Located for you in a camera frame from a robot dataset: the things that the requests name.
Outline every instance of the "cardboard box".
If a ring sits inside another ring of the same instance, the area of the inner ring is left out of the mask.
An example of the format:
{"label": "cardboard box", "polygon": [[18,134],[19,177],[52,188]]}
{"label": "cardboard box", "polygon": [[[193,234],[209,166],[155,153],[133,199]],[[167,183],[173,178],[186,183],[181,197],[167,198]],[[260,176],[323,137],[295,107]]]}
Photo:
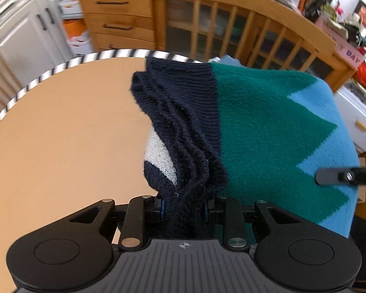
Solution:
{"label": "cardboard box", "polygon": [[325,24],[326,21],[328,21],[328,19],[324,17],[324,15],[321,15],[316,21],[316,25],[335,40],[336,52],[352,67],[358,69],[358,67],[364,62],[364,56],[344,38],[329,28]]}

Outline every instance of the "wooden table top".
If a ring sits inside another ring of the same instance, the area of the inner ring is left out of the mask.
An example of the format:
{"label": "wooden table top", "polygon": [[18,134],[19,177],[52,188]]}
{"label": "wooden table top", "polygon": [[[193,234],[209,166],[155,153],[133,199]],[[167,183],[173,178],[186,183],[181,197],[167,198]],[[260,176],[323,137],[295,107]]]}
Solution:
{"label": "wooden table top", "polygon": [[0,122],[0,293],[19,237],[101,199],[155,195],[143,177],[151,123],[130,93],[144,58],[87,62],[29,90]]}

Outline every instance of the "screw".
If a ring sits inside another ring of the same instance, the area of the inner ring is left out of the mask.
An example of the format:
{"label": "screw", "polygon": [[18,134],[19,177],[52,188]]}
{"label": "screw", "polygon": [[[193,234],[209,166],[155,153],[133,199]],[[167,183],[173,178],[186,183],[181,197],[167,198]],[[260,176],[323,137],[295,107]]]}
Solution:
{"label": "screw", "polygon": [[247,241],[243,238],[231,238],[229,239],[228,244],[233,248],[242,248],[247,245]]}
{"label": "screw", "polygon": [[122,240],[121,242],[122,246],[126,247],[126,248],[134,248],[137,247],[141,244],[141,241],[139,241],[139,239],[137,238],[125,238]]}

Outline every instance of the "orange box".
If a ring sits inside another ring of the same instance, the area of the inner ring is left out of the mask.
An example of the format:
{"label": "orange box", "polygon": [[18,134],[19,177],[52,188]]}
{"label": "orange box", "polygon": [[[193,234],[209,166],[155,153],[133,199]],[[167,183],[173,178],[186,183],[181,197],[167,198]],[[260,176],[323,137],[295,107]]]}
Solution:
{"label": "orange box", "polygon": [[69,39],[72,37],[80,36],[86,30],[86,26],[83,19],[64,20],[63,28]]}

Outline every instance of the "folded clothing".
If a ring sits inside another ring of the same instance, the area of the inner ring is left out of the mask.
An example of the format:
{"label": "folded clothing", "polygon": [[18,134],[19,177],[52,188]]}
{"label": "folded clothing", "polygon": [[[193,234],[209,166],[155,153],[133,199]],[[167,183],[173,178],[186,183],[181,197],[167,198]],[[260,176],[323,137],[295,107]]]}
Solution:
{"label": "folded clothing", "polygon": [[204,201],[266,199],[348,236],[357,189],[319,187],[319,167],[358,157],[328,85],[296,71],[148,58],[131,91],[151,119],[144,160],[168,238],[206,238]]}

